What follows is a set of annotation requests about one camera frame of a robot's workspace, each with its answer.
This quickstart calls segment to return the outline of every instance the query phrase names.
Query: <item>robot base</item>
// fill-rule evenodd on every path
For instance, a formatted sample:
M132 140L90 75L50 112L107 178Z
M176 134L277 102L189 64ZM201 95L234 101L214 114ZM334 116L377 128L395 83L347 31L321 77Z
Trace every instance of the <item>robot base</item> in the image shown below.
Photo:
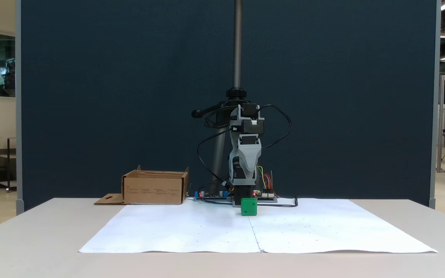
M277 197L272 198L263 198L263 197L254 197L257 203L277 203ZM233 207L239 208L240 205L235 205L233 197L219 197L219 196L207 196L204 197L204 200L212 201L212 202L228 202L233 204ZM194 202L202 202L199 197L193 197Z

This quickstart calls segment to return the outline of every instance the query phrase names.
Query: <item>white paper sheet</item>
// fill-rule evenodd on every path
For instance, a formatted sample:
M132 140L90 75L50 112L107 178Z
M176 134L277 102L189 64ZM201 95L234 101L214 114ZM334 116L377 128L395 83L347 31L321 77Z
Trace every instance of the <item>white paper sheet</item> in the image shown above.
M127 205L81 253L259 252L248 217L229 205Z
M279 199L279 203L292 203ZM296 208L239 208L193 202L127 205L82 253L314 253L335 250L436 252L349 200L299 199Z
M422 253L436 250L349 200L298 199L295 208L258 207L250 222L261 251L315 253L361 250ZM291 199L279 203L292 204Z

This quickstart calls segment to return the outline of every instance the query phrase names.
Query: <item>box flap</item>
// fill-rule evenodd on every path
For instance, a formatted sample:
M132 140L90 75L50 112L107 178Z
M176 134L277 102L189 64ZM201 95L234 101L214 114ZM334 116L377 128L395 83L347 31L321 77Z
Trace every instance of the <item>box flap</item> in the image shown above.
M133 171L129 172L128 174L121 176L121 197L123 198L123 200L125 199L125 178L127 176L131 175L131 173L136 173L136 170L133 170Z
M188 183L189 183L189 168L187 167L187 169L182 175L182 204L188 195L188 189L189 189Z
M123 196L121 193L109 193L102 197L99 201L95 202L94 205L120 205L124 204Z

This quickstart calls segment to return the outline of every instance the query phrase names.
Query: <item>robotic arm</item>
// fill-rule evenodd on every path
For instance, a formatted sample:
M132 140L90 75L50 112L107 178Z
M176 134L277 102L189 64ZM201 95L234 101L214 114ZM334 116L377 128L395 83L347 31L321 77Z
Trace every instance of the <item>robotic arm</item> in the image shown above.
M233 204L236 206L242 198L252 197L255 189L264 120L258 109L256 104L244 103L231 113L229 135L233 149L229 154L229 182L234 187Z

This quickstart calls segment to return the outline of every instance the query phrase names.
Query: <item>paper seam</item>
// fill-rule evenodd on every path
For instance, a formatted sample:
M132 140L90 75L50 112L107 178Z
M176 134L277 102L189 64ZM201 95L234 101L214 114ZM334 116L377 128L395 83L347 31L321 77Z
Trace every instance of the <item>paper seam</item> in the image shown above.
M256 239L255 231L253 230L253 226L252 226L252 221L250 220L249 216L247 216L247 218L248 218L248 223L250 224L250 227L252 228L252 233L254 233L254 238L255 238L256 246L258 247L258 251L260 253L263 253L263 250L260 249L260 245L258 244L258 240Z

